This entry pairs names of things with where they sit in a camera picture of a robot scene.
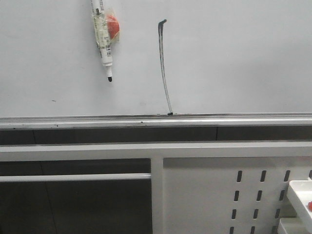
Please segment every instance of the perforated metal panel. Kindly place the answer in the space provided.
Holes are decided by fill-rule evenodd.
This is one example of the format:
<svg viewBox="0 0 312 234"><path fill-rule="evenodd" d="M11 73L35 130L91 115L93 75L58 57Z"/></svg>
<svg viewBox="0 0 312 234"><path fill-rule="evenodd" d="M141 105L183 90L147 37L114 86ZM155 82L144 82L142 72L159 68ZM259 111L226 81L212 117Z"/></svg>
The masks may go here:
<svg viewBox="0 0 312 234"><path fill-rule="evenodd" d="M165 158L165 233L275 234L296 215L288 181L311 169L312 157Z"/></svg>

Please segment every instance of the black marker line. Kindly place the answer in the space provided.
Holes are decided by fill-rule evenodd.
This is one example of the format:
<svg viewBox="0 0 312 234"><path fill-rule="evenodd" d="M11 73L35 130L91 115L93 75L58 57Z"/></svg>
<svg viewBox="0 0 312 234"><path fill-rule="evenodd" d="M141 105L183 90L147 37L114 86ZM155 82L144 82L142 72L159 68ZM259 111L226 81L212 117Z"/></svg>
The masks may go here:
<svg viewBox="0 0 312 234"><path fill-rule="evenodd" d="M160 53L160 67L161 67L161 75L162 75L162 82L164 84L166 99L169 107L169 114L173 115L168 89L167 89L167 82L166 82L166 74L165 74L165 64L164 64L164 47L163 47L163 30L164 30L164 23L167 22L166 19L164 19L162 22L159 22L158 24L158 35L159 35L159 53Z"/></svg>

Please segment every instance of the whiteboard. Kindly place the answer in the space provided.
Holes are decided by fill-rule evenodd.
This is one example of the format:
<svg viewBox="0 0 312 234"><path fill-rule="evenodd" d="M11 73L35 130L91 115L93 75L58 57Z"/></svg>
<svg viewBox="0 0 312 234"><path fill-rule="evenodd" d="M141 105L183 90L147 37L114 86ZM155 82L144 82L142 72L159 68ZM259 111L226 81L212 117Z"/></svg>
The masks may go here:
<svg viewBox="0 0 312 234"><path fill-rule="evenodd" d="M0 1L0 117L312 112L311 0L107 0L113 82L89 0Z"/></svg>

